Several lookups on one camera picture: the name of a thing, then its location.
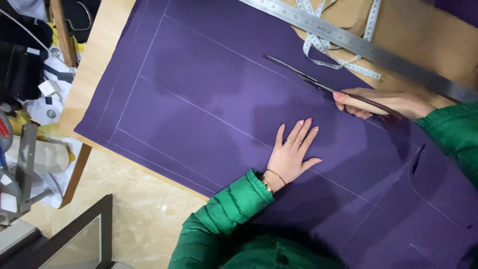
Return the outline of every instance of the left hand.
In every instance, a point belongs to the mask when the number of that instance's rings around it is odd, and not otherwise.
[[[285,125],[282,124],[277,131],[275,146],[267,164],[267,169],[277,173],[286,184],[292,182],[304,171],[322,161],[319,158],[310,158],[303,162],[305,153],[319,131],[319,126],[315,126],[307,135],[311,124],[311,118],[305,121],[299,120],[284,143],[282,135]],[[264,179],[274,192],[285,186],[279,177],[269,171],[264,173]]]

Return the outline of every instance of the white cable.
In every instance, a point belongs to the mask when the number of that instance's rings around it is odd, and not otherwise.
[[[73,74],[76,74],[75,70],[71,67],[69,67],[68,65],[66,65],[66,63],[64,61],[62,61],[60,59],[60,57],[56,56],[55,54],[53,54],[49,48],[47,48],[41,41],[40,39],[38,39],[34,34],[32,34],[32,32],[30,32],[30,30],[28,30],[25,26],[23,26],[23,24],[21,24],[19,21],[17,21],[15,18],[13,18],[12,16],[10,16],[8,13],[6,13],[5,11],[3,11],[2,9],[0,9],[0,12],[2,12],[5,16],[9,17],[12,21],[16,22],[21,28],[23,28],[25,31],[27,31],[27,33],[29,33],[38,43],[40,43],[40,45],[42,45],[42,47],[44,47],[53,57],[57,58],[58,61],[62,62],[62,64],[64,64],[68,69],[70,69],[70,71],[73,73]]]

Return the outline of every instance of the scissors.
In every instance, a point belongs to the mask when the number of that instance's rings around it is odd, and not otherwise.
[[[317,79],[315,78],[312,78],[311,76],[295,69],[294,67],[282,62],[281,60],[278,60],[272,56],[269,56],[269,55],[264,55],[264,58],[273,62],[273,63],[276,63],[280,66],[283,66],[283,67],[286,67],[288,68],[289,70],[291,70],[292,72],[294,72],[294,74],[298,77],[300,77],[303,81],[309,83],[310,85],[314,86],[316,89],[324,89],[324,90],[327,90],[327,91],[330,91],[330,92],[334,92],[335,90],[332,89],[331,87],[328,87],[322,83],[320,83]],[[402,119],[402,115],[400,113],[398,113],[397,111],[387,107],[387,106],[384,106],[382,104],[379,104],[377,102],[374,102],[372,100],[369,100],[365,97],[362,97],[362,96],[359,96],[359,95],[355,95],[355,94],[351,94],[351,93],[346,93],[346,92],[343,92],[342,93],[352,97],[352,98],[355,98],[359,101],[362,101],[364,103],[367,103],[369,105],[372,105],[372,106],[375,106],[377,108],[380,108],[381,110],[385,111],[386,113],[388,113],[388,115],[378,115],[382,120],[384,120],[385,122],[387,123],[390,123],[390,124],[393,124],[393,123],[396,123],[398,122],[399,120]]]

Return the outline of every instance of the right hand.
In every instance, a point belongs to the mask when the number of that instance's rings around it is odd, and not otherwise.
[[[418,97],[401,91],[355,88],[343,90],[343,92],[359,95],[375,101],[397,111],[411,120],[423,118],[436,109],[436,107]],[[359,101],[339,91],[334,92],[334,100],[339,110],[343,111],[345,109],[350,114],[354,114],[362,119],[368,119],[372,114],[388,114],[380,108]]]

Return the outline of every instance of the metal ruler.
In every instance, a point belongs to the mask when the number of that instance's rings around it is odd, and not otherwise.
[[[466,103],[478,101],[478,93],[474,89],[463,87],[432,71],[428,71],[376,46],[374,43],[351,34],[304,11],[300,11],[280,0],[240,1],[307,32],[320,36],[325,40],[331,41],[390,71],[397,72],[398,74],[420,83],[429,90],[440,95],[449,96],[455,100]]]

